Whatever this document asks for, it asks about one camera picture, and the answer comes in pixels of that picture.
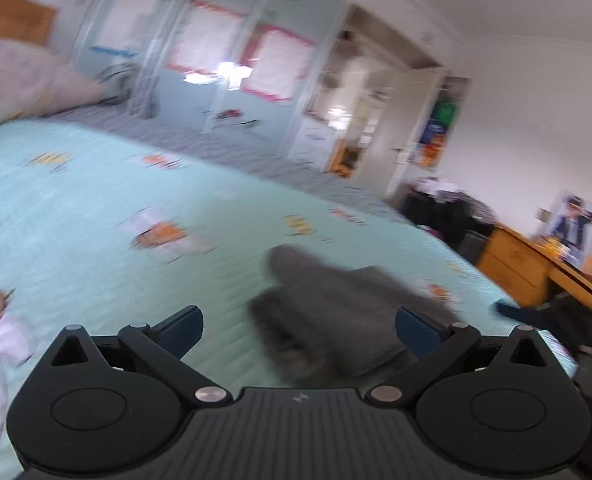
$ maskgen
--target mattress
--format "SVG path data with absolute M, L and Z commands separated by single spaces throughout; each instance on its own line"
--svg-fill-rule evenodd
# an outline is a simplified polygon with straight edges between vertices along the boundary
M 134 247 L 129 225 L 142 211 L 200 243 L 178 259 Z M 3 368 L 9 398 L 63 326 L 115 334 L 188 304 L 200 306 L 205 329 L 185 362 L 234 394 L 285 386 L 246 310 L 272 285 L 266 251 L 284 243 L 339 266 L 380 265 L 409 286 L 445 295 L 482 333 L 506 335 L 515 326 L 490 313 L 495 301 L 508 300 L 501 289 L 403 220 L 82 126 L 16 121 L 0 126 L 0 288 L 15 289 L 8 310 L 24 319 L 38 350 L 25 365 Z M 19 471 L 4 437 L 0 479 Z

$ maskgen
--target white door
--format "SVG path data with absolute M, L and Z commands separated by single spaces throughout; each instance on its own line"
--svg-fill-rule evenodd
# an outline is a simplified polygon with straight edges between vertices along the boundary
M 445 69 L 421 68 L 398 75 L 363 153 L 354 181 L 386 200 L 398 189 L 407 159 L 422 135 L 445 76 Z

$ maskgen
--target wooden desk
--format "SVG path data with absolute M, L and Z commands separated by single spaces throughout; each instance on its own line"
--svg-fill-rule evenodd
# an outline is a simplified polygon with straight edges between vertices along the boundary
M 496 227 L 478 261 L 478 269 L 520 306 L 544 303 L 551 297 L 555 284 L 592 310 L 592 283 L 509 227 Z

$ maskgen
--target folded gray garment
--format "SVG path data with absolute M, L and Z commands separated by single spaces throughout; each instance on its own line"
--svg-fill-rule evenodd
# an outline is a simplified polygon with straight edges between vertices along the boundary
M 356 384 L 346 379 L 409 362 L 394 326 L 401 305 L 444 326 L 458 320 L 378 267 L 330 267 L 288 245 L 270 250 L 268 262 L 280 285 L 252 300 L 250 312 L 272 358 L 299 384 Z

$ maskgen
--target desk drawer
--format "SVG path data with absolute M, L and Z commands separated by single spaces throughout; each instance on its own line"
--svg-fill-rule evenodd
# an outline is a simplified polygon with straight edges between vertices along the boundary
M 496 229 L 487 244 L 486 251 L 510 269 L 515 270 L 532 285 L 538 288 L 545 286 L 551 263 L 511 234 Z
M 490 253 L 482 255 L 478 269 L 520 306 L 536 306 L 545 301 L 545 287 L 538 288 Z

